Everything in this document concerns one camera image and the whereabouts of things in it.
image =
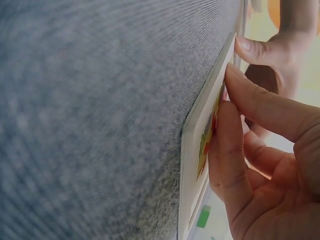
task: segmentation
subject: colorful picture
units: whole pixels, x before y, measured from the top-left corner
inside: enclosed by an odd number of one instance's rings
[[[216,133],[218,106],[221,99],[223,100],[227,99],[227,91],[225,90],[224,84],[222,85],[220,93],[214,102],[212,112],[209,116],[205,129],[203,131],[203,134],[201,135],[199,161],[198,161],[197,175],[196,175],[197,180],[202,175],[205,169],[206,162],[207,162],[207,155],[211,145],[211,138]]]

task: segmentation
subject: green tab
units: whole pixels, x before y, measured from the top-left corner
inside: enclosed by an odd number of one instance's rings
[[[211,206],[208,206],[208,205],[203,206],[201,213],[200,213],[200,216],[199,216],[199,219],[198,219],[198,222],[196,223],[196,226],[198,228],[204,229],[206,227],[210,211],[211,211]]]

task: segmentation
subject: textured fabric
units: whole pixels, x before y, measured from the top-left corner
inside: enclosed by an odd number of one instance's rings
[[[239,0],[1,0],[1,240],[175,240],[181,130]]]

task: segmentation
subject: hand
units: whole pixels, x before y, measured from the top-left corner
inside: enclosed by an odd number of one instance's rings
[[[297,30],[281,31],[268,42],[237,36],[235,51],[250,63],[245,72],[248,79],[270,92],[292,98],[298,87],[304,55],[315,36],[313,32]],[[259,136],[266,133],[248,119],[246,123]]]
[[[268,92],[232,65],[225,84],[232,102],[219,106],[209,179],[234,240],[320,239],[320,109]],[[243,136],[240,113],[294,142],[294,154]]]

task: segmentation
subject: orange object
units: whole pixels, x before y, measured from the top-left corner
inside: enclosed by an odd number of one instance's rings
[[[275,25],[275,27],[279,30],[280,28],[280,0],[268,0],[268,13],[269,16]],[[318,14],[318,27],[316,34],[320,33],[320,14]]]

